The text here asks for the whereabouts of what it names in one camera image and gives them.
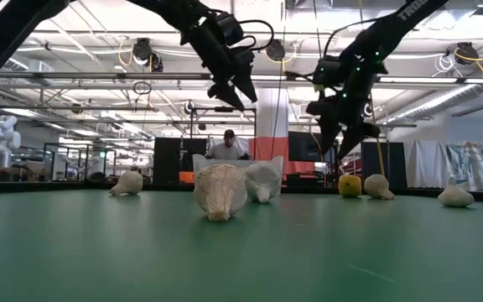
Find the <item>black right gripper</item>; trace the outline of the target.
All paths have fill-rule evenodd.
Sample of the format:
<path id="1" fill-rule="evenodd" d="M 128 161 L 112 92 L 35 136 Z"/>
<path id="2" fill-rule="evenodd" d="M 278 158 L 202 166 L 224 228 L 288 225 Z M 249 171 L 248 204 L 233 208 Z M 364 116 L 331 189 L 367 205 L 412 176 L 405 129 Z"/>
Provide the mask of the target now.
<path id="1" fill-rule="evenodd" d="M 313 83 L 335 90 L 333 96 L 311 102 L 306 112 L 318 116 L 320 147 L 323 154 L 333 146 L 341 126 L 348 126 L 337 154 L 342 160 L 366 138 L 378 138 L 381 129 L 365 122 L 364 107 L 379 74 L 386 74 L 383 63 L 388 51 L 380 41 L 354 42 L 340 55 L 326 55 L 314 69 Z"/>

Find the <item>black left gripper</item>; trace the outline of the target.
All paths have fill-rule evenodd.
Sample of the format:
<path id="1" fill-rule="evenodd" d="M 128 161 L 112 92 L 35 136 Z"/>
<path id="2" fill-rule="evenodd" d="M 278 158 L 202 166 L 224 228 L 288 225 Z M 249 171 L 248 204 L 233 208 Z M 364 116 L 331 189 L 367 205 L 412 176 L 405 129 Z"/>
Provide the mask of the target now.
<path id="1" fill-rule="evenodd" d="M 212 74 L 213 85 L 207 91 L 208 97 L 237 110 L 245 107 L 235 88 L 251 102 L 257 102 L 251 78 L 255 58 L 252 47 L 234 47 L 245 38 L 241 23 L 224 11 L 207 11 L 181 34 L 181 44 L 190 44 L 202 66 Z"/>

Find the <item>yellow toy lemon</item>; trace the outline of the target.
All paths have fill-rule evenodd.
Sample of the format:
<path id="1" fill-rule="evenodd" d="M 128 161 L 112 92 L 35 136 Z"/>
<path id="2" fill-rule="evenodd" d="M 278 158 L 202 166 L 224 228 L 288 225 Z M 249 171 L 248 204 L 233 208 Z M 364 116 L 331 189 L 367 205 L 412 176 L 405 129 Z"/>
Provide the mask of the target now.
<path id="1" fill-rule="evenodd" d="M 361 178 L 353 174 L 343 174 L 339 178 L 338 190 L 343 197 L 359 197 L 362 192 Z"/>

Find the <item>white toy garlic bulb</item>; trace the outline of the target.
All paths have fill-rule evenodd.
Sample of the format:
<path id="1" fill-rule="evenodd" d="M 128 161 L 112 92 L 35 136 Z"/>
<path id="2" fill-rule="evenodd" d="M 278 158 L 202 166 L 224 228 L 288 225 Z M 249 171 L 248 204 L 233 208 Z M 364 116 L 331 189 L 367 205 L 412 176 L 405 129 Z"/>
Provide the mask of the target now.
<path id="1" fill-rule="evenodd" d="M 257 162 L 245 169 L 247 200 L 268 203 L 279 194 L 282 174 L 269 162 Z"/>

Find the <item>beige toy garlic bulb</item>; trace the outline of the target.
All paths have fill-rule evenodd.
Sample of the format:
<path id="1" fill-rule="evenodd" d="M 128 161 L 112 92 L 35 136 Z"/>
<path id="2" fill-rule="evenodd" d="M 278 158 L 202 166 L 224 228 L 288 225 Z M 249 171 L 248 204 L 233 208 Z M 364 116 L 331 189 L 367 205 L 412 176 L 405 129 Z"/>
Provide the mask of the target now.
<path id="1" fill-rule="evenodd" d="M 228 221 L 247 203 L 245 173 L 231 164 L 199 169 L 195 173 L 193 197 L 210 221 Z"/>
<path id="2" fill-rule="evenodd" d="M 457 185 L 456 179 L 450 176 L 448 184 L 438 196 L 441 205 L 447 207 L 467 207 L 475 202 L 474 196 Z"/>
<path id="3" fill-rule="evenodd" d="M 372 174 L 364 180 L 364 190 L 373 199 L 393 200 L 394 194 L 389 189 L 389 183 L 382 174 Z"/>
<path id="4" fill-rule="evenodd" d="M 126 171 L 109 190 L 110 195 L 136 195 L 143 189 L 143 177 L 136 171 Z"/>

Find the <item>black monitor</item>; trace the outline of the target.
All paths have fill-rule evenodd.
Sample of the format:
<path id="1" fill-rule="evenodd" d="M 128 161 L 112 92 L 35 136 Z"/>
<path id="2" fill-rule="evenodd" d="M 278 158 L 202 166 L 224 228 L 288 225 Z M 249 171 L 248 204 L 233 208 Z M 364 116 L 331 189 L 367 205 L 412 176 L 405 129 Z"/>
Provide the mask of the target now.
<path id="1" fill-rule="evenodd" d="M 322 138 L 320 133 L 289 132 L 288 160 L 300 162 L 331 162 L 334 149 L 328 149 L 324 155 L 320 154 Z"/>

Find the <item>long ceiling light strip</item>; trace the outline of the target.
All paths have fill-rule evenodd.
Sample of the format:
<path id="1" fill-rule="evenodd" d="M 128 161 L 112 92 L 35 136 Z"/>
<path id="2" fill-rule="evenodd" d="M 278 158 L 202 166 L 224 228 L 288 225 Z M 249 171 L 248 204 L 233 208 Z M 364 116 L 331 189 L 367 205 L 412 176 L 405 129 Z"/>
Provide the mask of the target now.
<path id="1" fill-rule="evenodd" d="M 313 81 L 312 74 L 300 75 L 288 73 L 287 75 L 252 75 L 253 81 Z"/>
<path id="2" fill-rule="evenodd" d="M 379 82 L 404 84 L 483 84 L 483 78 L 380 77 Z"/>

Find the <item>white and orange column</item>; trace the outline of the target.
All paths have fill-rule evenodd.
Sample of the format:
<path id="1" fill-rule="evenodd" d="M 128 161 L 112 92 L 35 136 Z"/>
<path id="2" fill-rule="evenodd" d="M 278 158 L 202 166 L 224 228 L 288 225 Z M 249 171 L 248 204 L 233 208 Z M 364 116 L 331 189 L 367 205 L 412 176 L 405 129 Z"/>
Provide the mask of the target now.
<path id="1" fill-rule="evenodd" d="M 289 99 L 286 88 L 262 88 L 257 91 L 256 137 L 251 145 L 255 160 L 283 156 L 288 160 Z"/>

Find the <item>black partition panel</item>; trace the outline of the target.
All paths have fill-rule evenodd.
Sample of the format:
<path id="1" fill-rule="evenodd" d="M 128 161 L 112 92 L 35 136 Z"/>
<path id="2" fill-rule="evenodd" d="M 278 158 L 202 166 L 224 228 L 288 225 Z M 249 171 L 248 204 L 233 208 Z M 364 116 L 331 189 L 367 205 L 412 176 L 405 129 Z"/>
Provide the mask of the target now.
<path id="1" fill-rule="evenodd" d="M 156 138 L 153 155 L 154 185 L 191 185 L 179 182 L 180 171 L 192 171 L 193 154 L 206 153 L 204 138 Z"/>
<path id="2" fill-rule="evenodd" d="M 403 143 L 380 143 L 384 175 L 391 189 L 407 188 L 406 164 Z M 365 179 L 372 174 L 380 174 L 381 167 L 377 144 L 363 142 L 361 144 L 361 172 Z"/>

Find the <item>person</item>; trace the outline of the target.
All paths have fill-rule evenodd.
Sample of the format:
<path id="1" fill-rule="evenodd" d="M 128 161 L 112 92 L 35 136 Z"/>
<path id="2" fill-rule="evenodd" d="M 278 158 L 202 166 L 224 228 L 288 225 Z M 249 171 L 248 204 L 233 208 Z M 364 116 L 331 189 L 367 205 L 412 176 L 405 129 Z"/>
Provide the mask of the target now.
<path id="1" fill-rule="evenodd" d="M 223 142 L 212 146 L 205 154 L 207 159 L 219 160 L 250 160 L 249 153 L 235 145 L 236 135 L 233 130 L 224 132 Z"/>

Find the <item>clear plastic bin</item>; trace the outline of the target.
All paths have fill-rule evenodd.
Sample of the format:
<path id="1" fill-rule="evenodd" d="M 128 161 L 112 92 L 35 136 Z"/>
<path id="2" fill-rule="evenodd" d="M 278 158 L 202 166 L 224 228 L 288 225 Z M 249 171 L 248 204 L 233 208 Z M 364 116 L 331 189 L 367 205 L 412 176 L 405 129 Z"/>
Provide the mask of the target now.
<path id="1" fill-rule="evenodd" d="M 283 166 L 284 166 L 283 156 L 276 156 L 271 160 L 219 160 L 219 159 L 206 159 L 203 155 L 193 154 L 192 160 L 193 160 L 193 169 L 195 173 L 205 167 L 208 167 L 211 165 L 217 165 L 217 164 L 229 164 L 240 169 L 242 173 L 245 173 L 245 169 L 252 164 L 255 164 L 257 162 L 269 162 L 277 170 L 280 171 L 280 173 L 282 174 L 282 181 L 283 181 Z"/>

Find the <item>white cloth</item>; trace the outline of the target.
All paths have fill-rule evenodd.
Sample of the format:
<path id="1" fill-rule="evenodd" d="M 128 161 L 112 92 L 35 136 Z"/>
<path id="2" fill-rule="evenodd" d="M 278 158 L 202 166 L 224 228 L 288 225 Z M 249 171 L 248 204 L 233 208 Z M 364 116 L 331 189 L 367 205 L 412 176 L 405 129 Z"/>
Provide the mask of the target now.
<path id="1" fill-rule="evenodd" d="M 413 140 L 404 144 L 408 188 L 445 188 L 448 184 L 446 145 Z"/>

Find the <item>blue patterned cloth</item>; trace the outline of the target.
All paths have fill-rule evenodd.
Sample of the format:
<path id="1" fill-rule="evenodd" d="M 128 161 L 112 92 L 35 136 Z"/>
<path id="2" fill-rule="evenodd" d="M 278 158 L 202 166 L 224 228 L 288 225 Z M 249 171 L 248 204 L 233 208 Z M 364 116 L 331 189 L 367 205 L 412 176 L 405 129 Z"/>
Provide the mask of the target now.
<path id="1" fill-rule="evenodd" d="M 449 177 L 464 190 L 483 192 L 483 143 L 464 141 L 445 147 Z"/>

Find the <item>green table mat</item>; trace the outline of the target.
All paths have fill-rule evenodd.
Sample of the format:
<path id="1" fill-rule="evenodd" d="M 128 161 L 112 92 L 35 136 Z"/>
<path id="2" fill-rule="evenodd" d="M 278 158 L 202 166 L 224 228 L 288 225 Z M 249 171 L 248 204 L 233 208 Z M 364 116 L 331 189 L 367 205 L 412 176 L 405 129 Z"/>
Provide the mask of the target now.
<path id="1" fill-rule="evenodd" d="M 483 302 L 483 203 L 0 194 L 0 302 Z"/>

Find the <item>black metal frame stand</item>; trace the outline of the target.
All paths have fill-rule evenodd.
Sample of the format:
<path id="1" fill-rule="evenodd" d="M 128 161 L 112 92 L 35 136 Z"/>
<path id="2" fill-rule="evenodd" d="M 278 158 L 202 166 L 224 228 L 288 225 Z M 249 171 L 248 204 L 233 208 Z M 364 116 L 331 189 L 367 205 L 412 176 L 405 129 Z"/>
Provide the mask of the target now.
<path id="1" fill-rule="evenodd" d="M 195 122 L 195 117 L 194 116 L 196 116 L 196 112 L 199 110 L 199 108 L 198 107 L 196 109 L 195 108 L 192 108 L 190 110 L 191 110 L 190 111 L 190 127 L 191 127 L 190 136 L 192 137 L 192 135 L 193 135 L 192 134 L 193 133 L 193 126 L 194 126 L 194 122 Z M 234 112 L 234 108 L 233 107 L 214 107 L 214 111 L 215 112 Z"/>

